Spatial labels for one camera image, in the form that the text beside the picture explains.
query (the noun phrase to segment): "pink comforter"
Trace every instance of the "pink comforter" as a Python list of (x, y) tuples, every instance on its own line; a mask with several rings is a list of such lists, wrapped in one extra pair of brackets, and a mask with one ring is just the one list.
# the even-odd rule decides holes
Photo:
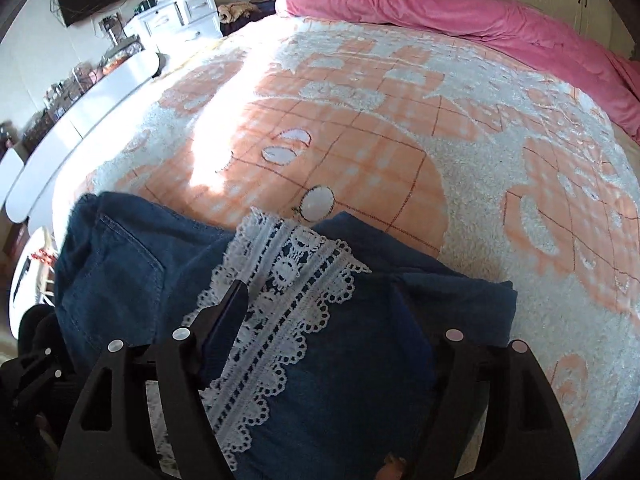
[(640, 63), (515, 0), (278, 0), (281, 16), (393, 23), (478, 41), (590, 95), (640, 144)]

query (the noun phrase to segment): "wall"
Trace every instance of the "wall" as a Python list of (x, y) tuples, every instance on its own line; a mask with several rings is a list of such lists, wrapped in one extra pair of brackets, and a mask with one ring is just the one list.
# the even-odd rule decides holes
[[(128, 20), (141, 0), (124, 0), (92, 20), (65, 28), (49, 11), (50, 0), (27, 0), (0, 43), (0, 123), (22, 128), (44, 107), (49, 86), (81, 61), (96, 63), (111, 46), (97, 25), (119, 10)], [(217, 4), (236, 0), (216, 0)]]
[(619, 56), (631, 57), (636, 46), (633, 38), (626, 30), (625, 24), (617, 12), (613, 13), (613, 22), (611, 23), (611, 43), (609, 48)]

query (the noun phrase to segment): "lace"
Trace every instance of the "lace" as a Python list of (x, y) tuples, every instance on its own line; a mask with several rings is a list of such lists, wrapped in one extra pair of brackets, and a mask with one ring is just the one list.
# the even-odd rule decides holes
[[(305, 356), (305, 334), (326, 326), (329, 304), (353, 295), (354, 272), (370, 270), (346, 243), (291, 220), (252, 208), (238, 226), (223, 263), (212, 272), (210, 287), (184, 318), (189, 326), (199, 311), (219, 303), (233, 280), (247, 284), (249, 309), (229, 359), (220, 378), (200, 394), (231, 470), (237, 467), (235, 454), (251, 447), (249, 427), (269, 417), (266, 397), (284, 390), (284, 365)], [(157, 384), (147, 385), (147, 399), (161, 466), (177, 475)]]

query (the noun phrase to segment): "cable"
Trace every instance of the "cable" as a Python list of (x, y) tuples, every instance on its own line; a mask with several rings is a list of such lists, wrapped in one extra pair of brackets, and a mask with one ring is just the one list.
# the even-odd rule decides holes
[[(116, 2), (115, 4), (110, 5), (109, 7), (106, 7), (104, 9), (100, 10), (100, 14), (110, 14), (111, 12), (113, 12), (115, 9), (120, 9), (121, 6), (123, 6), (124, 4), (126, 4), (129, 0), (120, 0), (118, 2)], [(58, 0), (49, 0), (49, 12), (51, 14), (53, 14), (56, 19), (58, 20), (58, 23), (60, 25), (62, 25), (63, 27), (66, 27), (64, 19), (62, 17), (62, 7), (60, 6), (60, 3), (58, 2)], [(94, 14), (92, 14), (90, 16), (91, 19), (91, 24), (92, 27), (94, 28), (94, 36), (96, 38), (98, 38), (99, 40), (104, 40), (106, 38), (106, 36), (104, 34), (102, 34), (101, 36), (97, 35), (97, 31), (95, 29), (95, 20), (94, 20)]]
[(49, 0), (49, 12), (56, 17), (60, 25), (65, 27), (65, 22), (62, 19), (62, 10), (60, 8), (58, 0)]

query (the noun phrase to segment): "bed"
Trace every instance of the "bed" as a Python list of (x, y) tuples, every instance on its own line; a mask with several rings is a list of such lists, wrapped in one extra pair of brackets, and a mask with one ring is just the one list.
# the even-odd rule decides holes
[(638, 146), (589, 95), (482, 44), (272, 16), (108, 115), (60, 171), (54, 234), (104, 190), (231, 229), (251, 206), (306, 225), (347, 211), (511, 280), (511, 336), (546, 371), (585, 478), (640, 399), (630, 159), (637, 171)]

